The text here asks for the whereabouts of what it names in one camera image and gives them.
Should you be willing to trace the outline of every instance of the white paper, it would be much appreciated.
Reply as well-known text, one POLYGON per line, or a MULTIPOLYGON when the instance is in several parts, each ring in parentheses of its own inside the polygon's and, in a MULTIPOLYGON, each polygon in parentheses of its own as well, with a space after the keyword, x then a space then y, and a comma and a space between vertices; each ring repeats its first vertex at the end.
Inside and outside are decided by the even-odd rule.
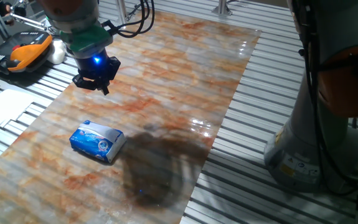
POLYGON ((31 95, 16 90, 0 93, 0 126, 5 126, 10 119, 18 119, 33 101, 31 95))

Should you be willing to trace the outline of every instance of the orange and black case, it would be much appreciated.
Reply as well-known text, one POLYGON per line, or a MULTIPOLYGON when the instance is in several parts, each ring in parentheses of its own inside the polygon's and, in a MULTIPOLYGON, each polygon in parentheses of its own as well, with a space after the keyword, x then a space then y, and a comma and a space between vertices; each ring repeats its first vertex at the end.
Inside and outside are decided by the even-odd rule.
POLYGON ((0 72, 32 72, 49 56, 52 36, 47 32, 19 32, 0 45, 0 72))

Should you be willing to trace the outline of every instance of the marble-patterned board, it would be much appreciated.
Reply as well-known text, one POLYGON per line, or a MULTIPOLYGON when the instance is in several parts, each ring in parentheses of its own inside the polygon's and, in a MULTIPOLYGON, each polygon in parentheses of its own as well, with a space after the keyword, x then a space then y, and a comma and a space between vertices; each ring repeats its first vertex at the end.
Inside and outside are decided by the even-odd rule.
POLYGON ((0 223, 179 223, 259 35, 157 12, 117 37, 110 94, 71 84, 0 157, 0 223), (87 119, 127 137, 112 164, 71 149, 87 119))

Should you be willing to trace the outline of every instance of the blue led light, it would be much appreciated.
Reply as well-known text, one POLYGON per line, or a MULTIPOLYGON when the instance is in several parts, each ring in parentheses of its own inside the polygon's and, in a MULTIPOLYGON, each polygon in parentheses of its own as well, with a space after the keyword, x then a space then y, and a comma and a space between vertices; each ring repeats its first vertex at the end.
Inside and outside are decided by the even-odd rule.
POLYGON ((101 59, 100 59, 100 58, 98 58, 98 57, 94 57, 94 62, 96 62, 96 64, 99 64, 99 63, 100 63, 100 61, 101 61, 101 59))

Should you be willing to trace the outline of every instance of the yellow label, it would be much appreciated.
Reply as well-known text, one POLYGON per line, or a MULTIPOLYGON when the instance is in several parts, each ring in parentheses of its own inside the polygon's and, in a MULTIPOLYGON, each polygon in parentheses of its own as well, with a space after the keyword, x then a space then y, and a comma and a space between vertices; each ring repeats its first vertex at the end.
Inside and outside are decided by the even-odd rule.
POLYGON ((291 169, 289 166, 287 166, 285 164, 281 165, 280 170, 283 171, 285 174, 290 175, 291 177, 295 173, 294 169, 291 169))

